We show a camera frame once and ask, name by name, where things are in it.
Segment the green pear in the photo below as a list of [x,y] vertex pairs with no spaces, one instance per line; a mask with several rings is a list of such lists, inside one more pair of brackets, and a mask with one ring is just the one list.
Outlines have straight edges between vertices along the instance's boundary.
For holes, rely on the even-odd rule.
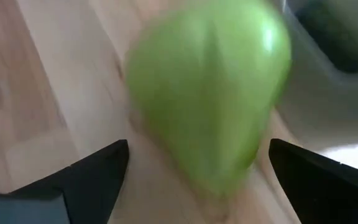
[[269,3],[214,0],[147,30],[129,52],[126,83],[178,167],[223,196],[255,159],[290,52],[286,27]]

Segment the wooden surface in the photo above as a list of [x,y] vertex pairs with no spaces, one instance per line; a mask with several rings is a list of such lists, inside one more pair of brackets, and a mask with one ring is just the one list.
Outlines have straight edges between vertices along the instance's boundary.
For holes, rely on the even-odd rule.
[[[221,211],[210,210],[128,122],[125,54],[153,17],[181,4],[0,0],[0,192],[128,139],[131,160],[110,223],[219,223]],[[273,114],[226,223],[296,223],[266,155],[269,138],[286,133],[275,121]]]

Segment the wooden floor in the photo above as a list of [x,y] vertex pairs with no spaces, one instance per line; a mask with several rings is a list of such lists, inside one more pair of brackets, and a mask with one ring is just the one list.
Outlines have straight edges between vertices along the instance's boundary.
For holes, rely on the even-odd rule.
[[[128,122],[125,53],[151,18],[181,0],[0,0],[0,192],[45,177],[118,139],[131,161],[110,223],[222,223]],[[225,223],[299,223],[274,176],[272,113],[258,162]]]

